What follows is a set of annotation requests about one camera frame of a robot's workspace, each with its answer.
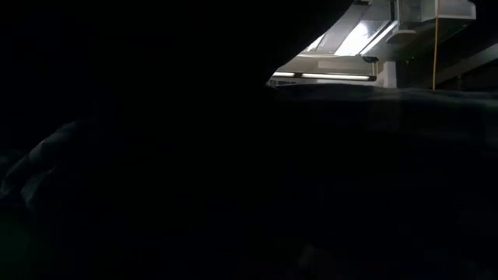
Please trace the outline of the blue plaid shirt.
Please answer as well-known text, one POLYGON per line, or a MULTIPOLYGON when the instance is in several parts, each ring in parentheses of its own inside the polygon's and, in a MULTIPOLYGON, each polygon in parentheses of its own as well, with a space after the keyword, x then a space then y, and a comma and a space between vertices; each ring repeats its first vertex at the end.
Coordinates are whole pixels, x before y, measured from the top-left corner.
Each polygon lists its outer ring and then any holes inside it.
POLYGON ((498 100, 272 87, 354 0, 0 0, 0 280, 498 280, 498 100))

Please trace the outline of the white ceiling unit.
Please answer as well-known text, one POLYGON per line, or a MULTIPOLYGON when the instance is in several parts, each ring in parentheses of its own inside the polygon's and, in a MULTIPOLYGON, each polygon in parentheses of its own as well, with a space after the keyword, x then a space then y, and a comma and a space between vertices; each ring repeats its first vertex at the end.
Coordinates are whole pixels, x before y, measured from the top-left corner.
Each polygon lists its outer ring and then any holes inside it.
POLYGON ((401 23, 422 23, 436 19, 475 20, 476 7, 469 0, 397 0, 401 23))

